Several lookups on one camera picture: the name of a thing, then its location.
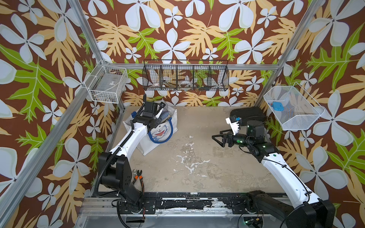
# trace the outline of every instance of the black wire basket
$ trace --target black wire basket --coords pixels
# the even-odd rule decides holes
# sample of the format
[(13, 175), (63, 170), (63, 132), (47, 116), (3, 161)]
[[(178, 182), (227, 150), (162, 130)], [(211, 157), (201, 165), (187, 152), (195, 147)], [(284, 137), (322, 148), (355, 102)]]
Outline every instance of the black wire basket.
[(178, 61), (178, 59), (172, 59), (172, 63), (163, 63), (162, 60), (145, 59), (142, 72), (143, 88), (182, 91), (226, 91), (228, 89), (228, 61), (214, 61), (216, 64), (209, 60), (175, 63)]

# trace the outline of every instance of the white wire basket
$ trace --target white wire basket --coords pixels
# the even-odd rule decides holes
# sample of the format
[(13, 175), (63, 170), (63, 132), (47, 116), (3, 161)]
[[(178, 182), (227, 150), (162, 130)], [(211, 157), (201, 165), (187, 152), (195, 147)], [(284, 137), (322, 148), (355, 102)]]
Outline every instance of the white wire basket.
[(103, 65), (95, 67), (96, 72), (90, 76), (94, 79), (88, 86), (88, 92), (93, 101), (119, 103), (123, 88), (128, 79), (127, 69), (117, 66)]
[[(325, 110), (298, 83), (293, 86), (274, 86), (264, 95), (264, 99), (283, 131), (308, 130)], [(283, 105), (283, 111), (273, 109), (271, 105), (275, 101)]]

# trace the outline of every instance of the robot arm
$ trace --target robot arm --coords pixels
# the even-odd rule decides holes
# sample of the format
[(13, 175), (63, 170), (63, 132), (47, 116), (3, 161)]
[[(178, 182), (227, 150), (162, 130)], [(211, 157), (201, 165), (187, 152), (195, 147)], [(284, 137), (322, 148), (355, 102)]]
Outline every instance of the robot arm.
[[(144, 104), (131, 120), (131, 129), (116, 147), (99, 156), (99, 173), (95, 180), (94, 189), (96, 197), (105, 197), (110, 194), (119, 195), (131, 211), (141, 210), (143, 192), (137, 190), (131, 183), (132, 170), (129, 160), (141, 139), (162, 122), (160, 115), (165, 107), (164, 103), (146, 101), (146, 95), (144, 95), (143, 101)], [(100, 184), (114, 191), (99, 194)]]
[(247, 121), (247, 135), (243, 135), (238, 134), (239, 121), (240, 118), (235, 116), (227, 118), (226, 122), (232, 130), (221, 131), (219, 135), (213, 135), (212, 139), (222, 147), (226, 143), (229, 147), (246, 146), (250, 151), (247, 153), (255, 156), (273, 174), (292, 203), (289, 206), (258, 190), (249, 192), (246, 208), (271, 214), (282, 221), (282, 224), (286, 222), (288, 228), (332, 227), (335, 213), (333, 204), (329, 200), (321, 200), (313, 193), (288, 166), (279, 150), (265, 141), (262, 122)]

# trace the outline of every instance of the orange handle pliers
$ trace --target orange handle pliers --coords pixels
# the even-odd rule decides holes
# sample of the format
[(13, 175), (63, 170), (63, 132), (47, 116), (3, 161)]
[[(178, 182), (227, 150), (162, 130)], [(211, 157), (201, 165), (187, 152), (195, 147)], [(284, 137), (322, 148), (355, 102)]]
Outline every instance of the orange handle pliers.
[(139, 181), (141, 182), (141, 186), (142, 186), (142, 194), (145, 193), (145, 187), (143, 185), (143, 177), (142, 177), (142, 170), (137, 170), (136, 176), (134, 177), (132, 183), (134, 184), (139, 178)]

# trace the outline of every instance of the blue bag handle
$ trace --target blue bag handle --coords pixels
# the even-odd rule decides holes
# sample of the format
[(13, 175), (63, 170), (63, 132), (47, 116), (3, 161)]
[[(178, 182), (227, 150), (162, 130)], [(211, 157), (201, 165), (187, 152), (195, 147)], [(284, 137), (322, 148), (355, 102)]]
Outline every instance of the blue bag handle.
[(170, 126), (171, 126), (171, 132), (170, 132), (169, 137), (168, 137), (167, 139), (165, 139), (164, 141), (159, 142), (159, 141), (155, 141), (155, 140), (152, 138), (151, 132), (149, 132), (149, 133), (148, 133), (148, 136), (150, 137), (150, 140), (151, 140), (151, 141), (153, 141), (154, 143), (157, 143), (157, 144), (161, 144), (161, 143), (165, 143), (165, 142), (167, 142), (167, 141), (171, 138), (172, 133), (174, 132), (174, 128), (173, 128), (173, 126), (172, 126), (171, 119), (172, 119), (172, 118), (170, 117), (170, 118), (169, 118), (169, 123), (170, 123)]

